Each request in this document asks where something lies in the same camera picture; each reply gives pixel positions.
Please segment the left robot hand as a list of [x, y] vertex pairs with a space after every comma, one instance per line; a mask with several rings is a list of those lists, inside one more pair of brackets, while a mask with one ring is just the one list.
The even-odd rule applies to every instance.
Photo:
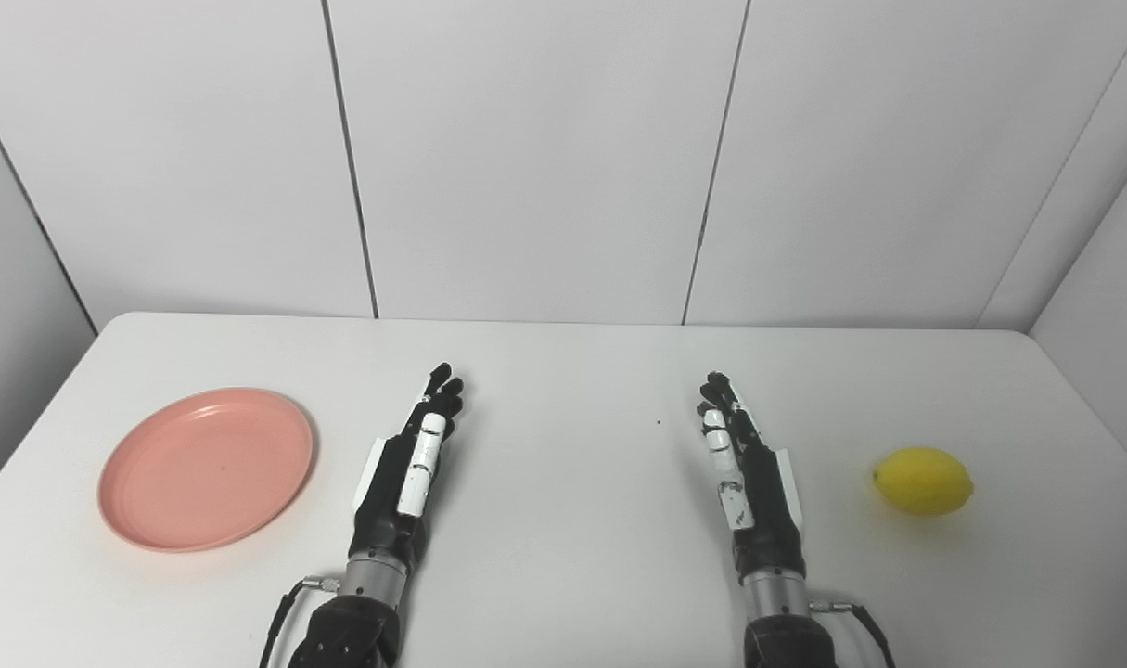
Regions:
[[410, 571], [426, 555], [427, 522], [402, 515], [398, 504], [423, 419], [431, 413], [442, 416], [445, 419], [443, 439], [449, 440], [455, 431], [456, 416], [463, 409], [462, 391], [463, 380], [454, 376], [447, 360], [431, 371], [426, 389], [412, 406], [402, 430], [382, 443], [366, 495], [352, 520], [348, 555], [387, 554], [397, 558]]

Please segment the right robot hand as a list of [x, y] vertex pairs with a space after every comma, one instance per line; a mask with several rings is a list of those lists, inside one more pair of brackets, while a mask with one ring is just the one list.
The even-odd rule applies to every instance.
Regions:
[[738, 579], [758, 571], [806, 575], [804, 541], [789, 508], [777, 451], [760, 437], [730, 378], [711, 371], [700, 385], [702, 431]]

